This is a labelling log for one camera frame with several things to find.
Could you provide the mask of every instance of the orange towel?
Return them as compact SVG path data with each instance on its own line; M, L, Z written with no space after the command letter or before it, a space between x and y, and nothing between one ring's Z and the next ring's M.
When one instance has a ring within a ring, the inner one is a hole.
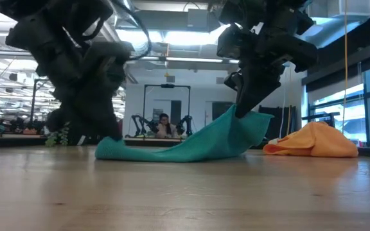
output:
M263 151L268 155L295 155L310 157L357 157L357 146L340 131L326 123L311 122L298 132L267 144Z

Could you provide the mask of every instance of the woman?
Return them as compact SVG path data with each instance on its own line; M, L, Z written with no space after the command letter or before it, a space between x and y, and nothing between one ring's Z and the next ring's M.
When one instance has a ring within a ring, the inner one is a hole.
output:
M159 132L156 134L157 138L176 138L177 129L174 125L170 124L170 117L162 113L159 115Z

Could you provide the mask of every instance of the teal towel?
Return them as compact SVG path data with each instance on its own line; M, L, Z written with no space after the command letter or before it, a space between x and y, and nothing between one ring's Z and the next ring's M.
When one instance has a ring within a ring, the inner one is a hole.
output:
M237 119L235 108L232 106L211 124L172 148L159 151L129 148L123 141L106 137L98 144L95 157L147 162L197 162L237 157L261 143L272 116L249 112L244 118Z

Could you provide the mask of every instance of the black robotic arm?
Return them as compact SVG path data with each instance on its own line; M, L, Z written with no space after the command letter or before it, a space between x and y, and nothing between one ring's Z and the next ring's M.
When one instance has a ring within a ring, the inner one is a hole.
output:
M317 48L302 35L313 21L304 9L312 0L228 0L219 21L230 24L218 39L217 55L239 60L240 70L225 84L238 92L236 117L241 118L281 86L285 62L305 71L318 59ZM260 22L258 33L252 27Z
M186 123L186 135L188 137L193 135L191 122L192 122L192 117L190 115L189 116L185 115L185 117L183 117L176 126L178 134L182 135L185 132L184 123Z
M133 115L131 116L131 118L134 121L136 127L135 137L146 134L144 124L146 124L149 127L149 129L151 129L151 131L154 132L155 134L159 132L158 123L156 123L155 121L149 121L140 115ZM139 121L139 124L141 124L141 129L138 126L137 120Z
M112 2L127 10L119 0ZM113 14L111 5L106 0L0 0L0 12L18 22L6 44L32 54L39 65L37 74L48 76L55 86L54 97L62 102L51 118L58 121L47 122L49 130L72 121L85 133L121 139L112 95L125 79L123 65L132 59L130 47L88 42ZM95 22L92 35L84 35Z

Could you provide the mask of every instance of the wooden table surface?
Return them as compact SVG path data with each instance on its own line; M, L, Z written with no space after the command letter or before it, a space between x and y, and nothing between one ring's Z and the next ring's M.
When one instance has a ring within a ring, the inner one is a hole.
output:
M0 230L370 230L370 158L95 161L0 149Z

